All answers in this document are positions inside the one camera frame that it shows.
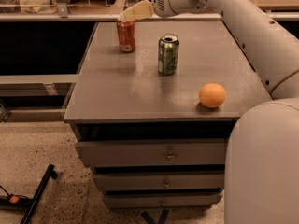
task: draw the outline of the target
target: concrete floor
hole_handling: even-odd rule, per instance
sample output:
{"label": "concrete floor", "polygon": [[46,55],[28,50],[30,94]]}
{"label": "concrete floor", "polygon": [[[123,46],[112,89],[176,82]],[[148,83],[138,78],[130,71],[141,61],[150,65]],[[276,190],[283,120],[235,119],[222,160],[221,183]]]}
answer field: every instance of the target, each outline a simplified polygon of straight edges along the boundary
{"label": "concrete floor", "polygon": [[[109,210],[74,148],[76,138],[56,114],[12,114],[0,123],[0,185],[9,193],[33,197],[49,164],[50,179],[32,224],[144,223],[147,212],[158,223],[162,209]],[[223,224],[224,198],[212,207],[165,208],[170,224]],[[15,224],[22,212],[0,210],[0,224]]]}

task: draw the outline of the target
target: table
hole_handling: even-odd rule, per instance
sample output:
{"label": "table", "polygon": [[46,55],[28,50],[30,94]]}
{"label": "table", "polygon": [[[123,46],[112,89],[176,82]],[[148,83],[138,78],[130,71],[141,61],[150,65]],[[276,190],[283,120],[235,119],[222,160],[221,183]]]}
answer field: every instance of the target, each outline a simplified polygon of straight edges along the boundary
{"label": "table", "polygon": [[[178,70],[158,73],[158,40],[178,35]],[[221,21],[140,21],[136,51],[99,22],[64,120],[108,208],[211,205],[224,189],[225,147],[237,120],[271,97]],[[203,107],[200,88],[226,101]]]}

